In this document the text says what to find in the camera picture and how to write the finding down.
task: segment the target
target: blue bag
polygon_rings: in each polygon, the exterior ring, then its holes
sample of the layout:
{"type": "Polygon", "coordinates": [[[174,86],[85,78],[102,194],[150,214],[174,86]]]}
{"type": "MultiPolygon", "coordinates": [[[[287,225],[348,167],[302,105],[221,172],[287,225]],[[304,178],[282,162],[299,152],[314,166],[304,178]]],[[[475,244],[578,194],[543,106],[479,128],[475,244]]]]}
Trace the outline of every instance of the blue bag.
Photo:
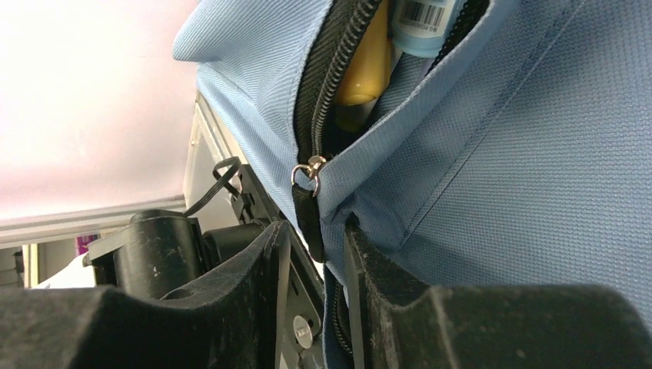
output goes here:
{"type": "Polygon", "coordinates": [[[355,214],[430,284],[605,284],[650,327],[649,2],[490,0],[422,80],[423,59],[404,55],[373,125],[329,152],[345,139],[327,143],[324,85],[357,3],[204,0],[174,49],[198,63],[199,90],[325,260],[327,304],[355,214]],[[312,181],[293,174],[315,155],[328,161],[312,181]]]}

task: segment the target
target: blue bottle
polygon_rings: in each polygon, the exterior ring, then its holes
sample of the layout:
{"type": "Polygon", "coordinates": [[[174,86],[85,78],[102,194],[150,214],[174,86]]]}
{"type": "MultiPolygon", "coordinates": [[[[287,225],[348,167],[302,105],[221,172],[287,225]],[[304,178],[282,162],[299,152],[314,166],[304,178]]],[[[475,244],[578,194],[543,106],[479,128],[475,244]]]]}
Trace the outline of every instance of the blue bottle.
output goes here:
{"type": "Polygon", "coordinates": [[[397,0],[391,27],[394,44],[410,55],[435,58],[464,0],[397,0]]]}

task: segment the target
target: black cylinder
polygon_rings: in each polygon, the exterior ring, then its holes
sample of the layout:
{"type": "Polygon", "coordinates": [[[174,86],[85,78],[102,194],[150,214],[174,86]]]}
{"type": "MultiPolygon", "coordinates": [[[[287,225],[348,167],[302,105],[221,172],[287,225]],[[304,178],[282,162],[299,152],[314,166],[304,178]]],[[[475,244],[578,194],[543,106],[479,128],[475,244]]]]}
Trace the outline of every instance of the black cylinder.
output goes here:
{"type": "Polygon", "coordinates": [[[128,240],[113,254],[118,286],[139,298],[162,298],[203,274],[196,220],[172,211],[131,218],[128,240]]]}
{"type": "Polygon", "coordinates": [[[204,243],[211,251],[217,251],[219,265],[244,250],[262,231],[262,225],[255,223],[214,229],[204,233],[204,243]]]}

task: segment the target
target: black fabric pull tab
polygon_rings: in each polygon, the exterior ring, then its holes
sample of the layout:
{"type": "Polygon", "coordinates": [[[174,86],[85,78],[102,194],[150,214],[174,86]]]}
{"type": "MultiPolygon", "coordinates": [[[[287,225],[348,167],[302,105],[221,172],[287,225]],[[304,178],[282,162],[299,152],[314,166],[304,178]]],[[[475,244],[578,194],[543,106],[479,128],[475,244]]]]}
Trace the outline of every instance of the black fabric pull tab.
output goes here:
{"type": "Polygon", "coordinates": [[[299,229],[308,243],[310,256],[318,263],[324,262],[324,240],[321,238],[321,225],[319,223],[319,205],[312,191],[292,185],[292,200],[297,213],[299,229]]]}

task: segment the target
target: yellow bottle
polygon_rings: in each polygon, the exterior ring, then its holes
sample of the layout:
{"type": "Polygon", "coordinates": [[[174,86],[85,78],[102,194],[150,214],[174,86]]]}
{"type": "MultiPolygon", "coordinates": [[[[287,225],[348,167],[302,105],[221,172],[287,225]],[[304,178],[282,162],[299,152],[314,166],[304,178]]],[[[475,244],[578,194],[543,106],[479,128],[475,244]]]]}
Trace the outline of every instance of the yellow bottle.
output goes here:
{"type": "Polygon", "coordinates": [[[338,93],[336,105],[359,105],[380,97],[389,84],[391,43],[388,35],[389,0],[384,0],[362,36],[338,93]]]}

